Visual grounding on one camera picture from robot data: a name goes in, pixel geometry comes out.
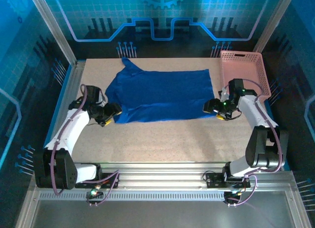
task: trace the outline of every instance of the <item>glass panel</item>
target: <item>glass panel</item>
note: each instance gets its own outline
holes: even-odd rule
[[[252,51],[279,0],[46,0],[78,59]]]
[[[0,227],[13,227],[68,62],[32,0],[0,0],[0,10]]]
[[[297,181],[314,179],[314,4],[315,0],[292,0],[263,51],[269,83],[277,79],[274,95],[280,92],[279,98],[271,100],[271,109],[276,120],[289,131],[287,159],[291,169],[299,171],[295,175]]]

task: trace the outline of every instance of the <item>pink basket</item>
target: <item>pink basket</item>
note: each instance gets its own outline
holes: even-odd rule
[[[232,79],[250,79],[261,85],[260,88],[244,81],[246,89],[254,89],[263,102],[271,96],[262,55],[258,52],[221,51],[220,56],[221,83],[225,87]]]

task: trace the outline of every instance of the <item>speckled work surface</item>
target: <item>speckled work surface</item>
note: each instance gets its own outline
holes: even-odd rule
[[[143,70],[209,69],[215,96],[221,88],[219,58],[132,59]],[[124,68],[120,59],[87,59],[81,83],[106,90]],[[73,150],[75,162],[227,162],[240,158],[251,135],[244,116],[153,123],[86,126]]]

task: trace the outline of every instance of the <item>metal base plate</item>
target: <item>metal base plate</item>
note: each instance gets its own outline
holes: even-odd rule
[[[234,188],[234,189],[242,189],[242,188],[250,188],[251,183],[249,179],[245,179],[244,182],[233,182],[228,183],[224,181],[224,177],[222,173],[206,173],[205,174],[207,181],[207,188]]]

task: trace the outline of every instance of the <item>blue t-shirt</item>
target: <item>blue t-shirt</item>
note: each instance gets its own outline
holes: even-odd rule
[[[209,70],[145,71],[128,58],[106,90],[109,102],[122,107],[116,123],[188,120],[211,117],[203,104],[214,97]]]

